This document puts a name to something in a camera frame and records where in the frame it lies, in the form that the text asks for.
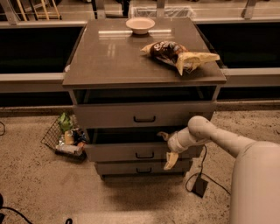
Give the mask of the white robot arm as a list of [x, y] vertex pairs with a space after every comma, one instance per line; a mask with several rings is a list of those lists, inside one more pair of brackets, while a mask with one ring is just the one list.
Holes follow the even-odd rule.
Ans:
[[219, 145], [235, 158], [230, 224], [280, 224], [280, 144], [220, 129], [199, 115], [192, 117], [182, 130], [158, 134], [169, 148], [166, 170], [177, 163], [180, 153], [208, 142]]

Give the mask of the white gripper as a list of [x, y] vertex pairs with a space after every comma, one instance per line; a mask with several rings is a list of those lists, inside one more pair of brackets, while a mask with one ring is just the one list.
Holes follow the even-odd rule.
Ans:
[[167, 141], [168, 148], [172, 151], [166, 153], [164, 170], [168, 171], [177, 163], [179, 158], [178, 153], [182, 153], [189, 148], [189, 132], [176, 131], [170, 136], [169, 133], [159, 131], [157, 136], [162, 137], [165, 141]]

